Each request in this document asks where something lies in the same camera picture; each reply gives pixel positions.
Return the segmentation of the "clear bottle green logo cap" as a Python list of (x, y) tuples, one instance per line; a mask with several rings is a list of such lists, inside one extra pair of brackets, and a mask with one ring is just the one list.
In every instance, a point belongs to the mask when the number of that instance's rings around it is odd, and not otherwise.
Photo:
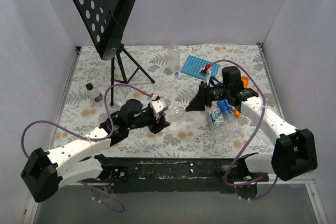
[(174, 106), (165, 111), (165, 119), (169, 123), (181, 120), (186, 113), (186, 106)]

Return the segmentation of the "clear bottle pocari cap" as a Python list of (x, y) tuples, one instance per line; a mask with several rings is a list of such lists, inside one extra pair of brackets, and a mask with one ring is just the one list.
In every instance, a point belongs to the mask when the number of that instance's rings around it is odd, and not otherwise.
[(174, 41), (167, 47), (167, 60), (173, 73), (180, 70), (180, 48)]

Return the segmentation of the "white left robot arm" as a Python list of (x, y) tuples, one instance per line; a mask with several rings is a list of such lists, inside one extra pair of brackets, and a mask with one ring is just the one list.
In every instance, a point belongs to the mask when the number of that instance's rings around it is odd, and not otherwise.
[(83, 139), (47, 151), (34, 150), (20, 176), (35, 202), (43, 202), (59, 188), (85, 179), (111, 181), (117, 167), (99, 151), (121, 142), (131, 130), (146, 127), (156, 134), (170, 126), (163, 115), (167, 109), (161, 98), (147, 106), (130, 99)]

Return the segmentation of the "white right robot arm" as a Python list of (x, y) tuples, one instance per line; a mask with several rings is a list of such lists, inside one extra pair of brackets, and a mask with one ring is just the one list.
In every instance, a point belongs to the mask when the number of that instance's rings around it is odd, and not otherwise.
[(313, 133), (300, 130), (266, 108), (260, 92), (244, 88), (240, 70), (235, 66), (222, 69), (223, 84), (210, 87), (202, 82), (197, 95), (186, 111), (205, 111), (213, 102), (227, 100), (242, 115), (248, 117), (273, 142), (272, 154), (253, 154), (240, 158), (238, 176), (251, 180), (257, 173), (271, 173), (288, 181), (318, 167)]

